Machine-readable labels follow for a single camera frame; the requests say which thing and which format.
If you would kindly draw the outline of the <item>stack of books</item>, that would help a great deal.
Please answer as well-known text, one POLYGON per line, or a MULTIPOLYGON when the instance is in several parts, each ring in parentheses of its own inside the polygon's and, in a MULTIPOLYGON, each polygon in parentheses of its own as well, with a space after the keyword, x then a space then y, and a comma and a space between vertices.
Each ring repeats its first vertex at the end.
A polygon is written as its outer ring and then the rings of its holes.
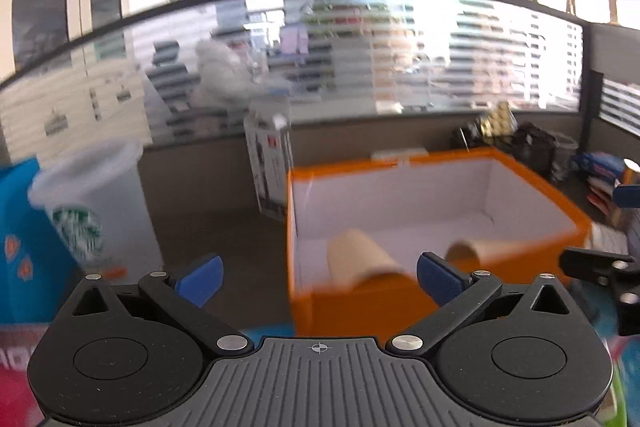
POLYGON ((626 229, 632 213, 639 208, 617 207, 613 202, 613 191, 618 184, 639 184, 638 162, 593 152, 575 155, 570 167, 587 181, 590 190, 588 202, 604 214, 608 225, 614 229, 626 229))

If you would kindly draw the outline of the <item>black mesh desk organizer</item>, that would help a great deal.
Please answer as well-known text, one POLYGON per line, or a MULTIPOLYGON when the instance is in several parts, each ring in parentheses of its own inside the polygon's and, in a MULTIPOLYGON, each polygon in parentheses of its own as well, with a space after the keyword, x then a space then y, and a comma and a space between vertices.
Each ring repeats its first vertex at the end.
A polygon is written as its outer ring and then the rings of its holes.
POLYGON ((450 146, 460 150, 490 146, 513 157, 544 179, 561 182, 568 177, 578 142, 570 136, 542 129, 532 122, 519 124, 508 102, 454 129, 450 146))

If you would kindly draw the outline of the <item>orange storage box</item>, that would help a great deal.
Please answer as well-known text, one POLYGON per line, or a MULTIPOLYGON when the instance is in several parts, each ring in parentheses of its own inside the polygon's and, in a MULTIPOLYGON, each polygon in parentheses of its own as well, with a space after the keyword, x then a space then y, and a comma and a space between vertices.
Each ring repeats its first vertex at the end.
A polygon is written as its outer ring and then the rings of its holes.
POLYGON ((386 340, 436 309, 416 277, 425 251, 528 283, 558 272, 562 251, 585 243, 590 228, 574 202, 493 148, 296 168, 286 224, 295 332, 386 340), (407 275, 334 285, 326 247, 349 229, 369 234, 407 275))

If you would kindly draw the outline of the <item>white Starbucks cup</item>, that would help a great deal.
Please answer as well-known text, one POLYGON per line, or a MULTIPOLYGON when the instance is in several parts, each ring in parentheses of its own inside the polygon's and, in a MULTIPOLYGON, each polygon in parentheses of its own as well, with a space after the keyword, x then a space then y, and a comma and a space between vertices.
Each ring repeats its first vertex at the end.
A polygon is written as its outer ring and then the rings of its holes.
POLYGON ((116 283, 163 268, 145 202, 137 139, 111 139, 55 161, 28 190, 78 265, 116 283))

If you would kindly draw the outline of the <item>blue printed bag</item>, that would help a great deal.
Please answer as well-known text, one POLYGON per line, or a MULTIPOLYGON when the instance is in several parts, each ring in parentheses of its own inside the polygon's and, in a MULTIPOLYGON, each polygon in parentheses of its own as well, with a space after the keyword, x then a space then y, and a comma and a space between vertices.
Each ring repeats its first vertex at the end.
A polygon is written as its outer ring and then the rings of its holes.
POLYGON ((1 323, 51 322, 78 281, 79 269, 46 213, 29 204, 39 172, 29 158, 1 169, 1 323))

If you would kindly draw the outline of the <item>tall white carton box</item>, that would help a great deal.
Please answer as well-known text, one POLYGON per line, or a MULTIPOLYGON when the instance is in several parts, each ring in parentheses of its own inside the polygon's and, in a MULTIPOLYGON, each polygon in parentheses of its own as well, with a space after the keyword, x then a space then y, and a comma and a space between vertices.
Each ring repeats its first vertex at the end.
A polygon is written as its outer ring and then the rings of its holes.
POLYGON ((283 98, 250 103, 244 133, 260 213, 284 221, 288 209, 288 172, 293 165, 291 121, 283 98))

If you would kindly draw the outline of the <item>glass office partition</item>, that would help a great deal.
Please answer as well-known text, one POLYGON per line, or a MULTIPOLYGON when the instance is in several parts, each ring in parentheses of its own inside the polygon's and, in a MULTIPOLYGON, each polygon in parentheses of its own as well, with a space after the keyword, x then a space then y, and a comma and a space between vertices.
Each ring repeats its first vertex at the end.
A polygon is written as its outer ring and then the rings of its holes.
POLYGON ((225 138, 253 113, 574 113, 588 41, 527 0, 180 0, 70 41, 42 13, 1 81, 1 150, 46 162, 115 136, 225 138))

